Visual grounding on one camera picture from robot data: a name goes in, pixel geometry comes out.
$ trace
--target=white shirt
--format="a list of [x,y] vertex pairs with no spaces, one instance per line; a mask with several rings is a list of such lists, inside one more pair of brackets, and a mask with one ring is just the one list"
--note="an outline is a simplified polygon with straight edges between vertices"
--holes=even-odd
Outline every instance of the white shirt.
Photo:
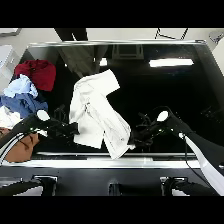
[[111,70],[84,77],[75,84],[70,105],[70,123],[77,122],[80,132],[74,142],[100,149],[104,139],[112,159],[119,158],[131,147],[127,145],[130,126],[106,98],[119,88]]

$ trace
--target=floor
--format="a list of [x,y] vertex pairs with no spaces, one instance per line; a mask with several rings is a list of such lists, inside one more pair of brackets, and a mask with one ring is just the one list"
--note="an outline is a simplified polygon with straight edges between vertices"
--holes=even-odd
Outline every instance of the floor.
[[[179,28],[169,28],[169,35],[175,36]],[[209,33],[224,28],[189,28],[185,40],[206,40],[211,50],[216,44],[209,39]],[[154,39],[157,28],[87,28],[89,40]],[[17,36],[0,37],[0,45],[12,45],[22,56],[29,43],[58,42],[60,38],[53,28],[22,28]]]

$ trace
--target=white box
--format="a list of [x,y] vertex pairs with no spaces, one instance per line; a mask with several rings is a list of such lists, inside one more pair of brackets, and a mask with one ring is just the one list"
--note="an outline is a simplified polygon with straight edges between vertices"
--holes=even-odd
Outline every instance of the white box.
[[9,85],[19,61],[20,58],[11,45],[0,46],[0,95]]

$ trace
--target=person's leg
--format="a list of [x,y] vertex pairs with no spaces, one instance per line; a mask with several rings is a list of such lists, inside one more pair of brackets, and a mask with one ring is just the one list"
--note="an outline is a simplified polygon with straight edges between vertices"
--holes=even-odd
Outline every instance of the person's leg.
[[70,28],[76,40],[88,40],[86,28]]
[[62,41],[74,41],[70,28],[54,28]]

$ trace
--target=person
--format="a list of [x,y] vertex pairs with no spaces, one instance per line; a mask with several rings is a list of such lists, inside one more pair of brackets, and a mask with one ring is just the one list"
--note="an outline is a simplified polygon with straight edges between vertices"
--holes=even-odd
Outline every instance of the person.
[[[7,128],[0,127],[0,139],[10,132]],[[7,153],[5,160],[8,162],[25,162],[30,160],[34,146],[39,143],[38,133],[29,134],[18,141]]]
[[62,41],[88,41],[86,28],[54,28]]

